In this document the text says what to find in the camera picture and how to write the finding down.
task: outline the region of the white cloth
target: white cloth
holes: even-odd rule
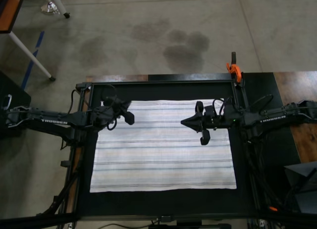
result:
[[[201,133],[180,124],[195,114],[196,101],[133,101],[134,125],[121,118],[113,131],[99,132],[90,192],[235,189],[227,129],[210,131],[202,146]]]

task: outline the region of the cable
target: cable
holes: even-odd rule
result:
[[[85,100],[85,98],[83,98],[81,96],[81,94],[76,90],[74,89],[73,91],[71,91],[71,95],[70,95],[70,106],[69,106],[69,109],[68,109],[68,112],[66,114],[64,114],[62,117],[64,116],[67,116],[68,114],[70,114],[70,111],[72,110],[73,108],[73,104],[74,104],[74,92],[76,92],[77,94],[79,94],[79,97],[84,101],[84,103],[87,105],[87,107],[89,108],[89,103]]]
[[[230,100],[231,99],[231,102],[232,102],[232,97],[229,97],[229,98],[227,98],[223,103],[222,103],[222,105],[221,105],[221,107],[220,107],[220,111],[219,111],[219,116],[223,116],[223,114],[221,115],[221,112],[222,112],[222,109],[223,109],[223,107],[225,106],[225,104],[228,102],[228,100]]]
[[[102,111],[94,111],[94,112],[96,112],[96,113],[105,114],[105,112],[106,112],[107,110],[109,110],[109,109],[111,109],[111,108],[113,107],[115,101],[117,100],[117,89],[116,89],[113,85],[111,85],[111,84],[107,84],[106,86],[109,86],[109,87],[111,87],[111,88],[114,89],[114,91],[115,91],[114,100],[112,101],[112,103],[110,104],[110,106],[109,106],[108,108],[106,108],[105,110],[102,110]],[[105,99],[103,98],[104,91],[105,91],[105,89],[103,89],[103,91],[101,92],[100,98],[101,98],[101,100],[103,100],[103,101],[105,102]]]
[[[215,115],[215,116],[217,116],[216,108],[214,107],[214,103],[216,102],[216,100],[224,102],[222,99],[214,99],[214,100],[213,100],[213,102],[212,102],[212,109],[213,109],[213,112],[214,112],[214,115]]]
[[[120,225],[120,224],[116,224],[116,223],[111,223],[111,224],[108,224],[108,225],[105,225],[105,226],[102,226],[102,227],[99,227],[97,229],[102,229],[102,228],[106,228],[106,227],[109,227],[109,226],[118,226],[118,227],[122,227],[122,228],[126,228],[126,229],[141,229],[141,228],[147,228],[155,223],[158,223],[159,220],[153,222],[152,224],[149,224],[149,225],[146,225],[146,226],[142,226],[142,227],[136,227],[136,228],[133,228],[133,227],[127,227],[127,226],[124,226],[124,225]]]
[[[117,126],[117,119],[114,120],[114,125],[113,125],[113,127],[112,127],[112,128],[109,128],[109,124],[108,124],[108,125],[107,125],[107,129],[108,129],[109,131],[112,131],[112,130],[115,129],[116,126]]]
[[[67,144],[64,146],[64,139],[62,138],[60,150],[65,149],[67,146],[68,146]]]

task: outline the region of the metal frame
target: metal frame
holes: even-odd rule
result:
[[[147,82],[106,82],[106,83],[87,83],[81,84],[80,92],[81,92],[81,100],[79,103],[78,110],[82,111],[83,109],[83,98],[85,96],[85,92],[88,87],[90,87],[90,96],[89,96],[89,104],[91,105],[92,97],[94,94],[94,86],[97,85],[129,85],[129,84],[164,84],[164,83],[223,83],[223,82],[230,82],[233,92],[234,100],[236,101],[237,105],[241,105],[240,99],[243,100],[244,107],[248,106],[247,96],[244,89],[241,89],[241,94],[239,95],[236,91],[236,86],[232,79],[226,78],[224,80],[221,79],[215,79],[215,80],[180,80],[180,81],[147,81]],[[32,229],[39,229],[39,228],[45,228],[45,227],[51,227],[51,226],[58,226],[58,228],[62,228],[61,225],[64,225],[66,223],[75,223],[76,221],[84,218],[80,218],[78,215],[76,215],[76,202],[78,197],[78,190],[80,185],[80,175],[79,173],[73,173],[73,164],[74,164],[74,158],[75,158],[75,148],[71,148],[70,151],[70,157],[69,162],[70,164],[67,167],[67,173],[66,173],[66,180],[65,180],[65,187],[57,196],[51,206],[42,214],[39,214],[34,217],[27,217],[27,218],[16,218],[16,219],[6,219],[6,220],[0,220],[0,228],[3,229],[17,229],[17,228],[32,228]],[[68,191],[71,188],[74,181],[77,179],[77,185],[76,185],[76,194],[75,194],[75,204],[73,211],[75,213],[66,213],[66,205],[67,205],[67,197],[68,197]],[[267,211],[261,210],[261,202],[259,201],[259,191],[258,187],[255,183],[254,178],[252,175],[250,175],[250,182],[251,182],[251,188],[253,191],[253,198],[255,207],[257,209],[257,212],[254,214],[246,215],[246,214],[198,214],[198,215],[174,215],[173,218],[171,218],[172,221],[174,220],[203,220],[203,219],[219,219],[219,218],[226,218],[226,219],[237,219],[237,218],[258,218],[258,219],[264,219],[268,221],[275,221],[275,222],[281,222],[281,223],[292,223],[293,225],[305,225],[308,227],[314,227],[317,225],[317,217],[314,214],[303,214],[303,213],[280,213],[280,212],[271,212],[268,213]],[[105,216],[105,217],[94,217],[90,218],[91,220],[154,220],[153,216]]]

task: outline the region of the black table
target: black table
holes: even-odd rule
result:
[[[149,75],[147,78],[139,76],[138,79],[142,81],[113,82],[107,79],[107,83],[111,82],[117,89],[118,97],[125,100],[193,100],[237,95],[236,98],[243,104],[242,96],[234,92],[229,74]],[[273,94],[274,99],[268,108],[283,105],[273,73],[247,73],[245,80],[250,103],[263,95]],[[90,107],[100,105],[103,91],[113,95],[105,83],[92,85]],[[83,171],[75,190],[73,209],[83,220],[154,220],[162,215],[171,215],[174,219],[255,217],[257,202],[252,192],[240,134],[236,129],[230,129],[229,138],[237,181],[236,190],[181,189],[161,192],[89,193],[97,140],[97,134],[89,133],[86,137]],[[268,180],[274,191],[283,198],[289,189],[283,166],[300,163],[290,129],[270,133],[263,152]]]

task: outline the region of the white table leg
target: white table leg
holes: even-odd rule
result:
[[[63,3],[60,0],[54,0],[55,5],[57,6],[60,13],[62,13],[66,18],[69,18],[69,12],[66,11]]]
[[[19,48],[24,51],[24,53],[43,71],[43,73],[50,79],[50,81],[55,81],[55,78],[42,66],[42,64],[35,58],[35,56],[26,48],[26,46],[17,38],[17,36],[10,32],[9,36],[11,39],[19,46]]]

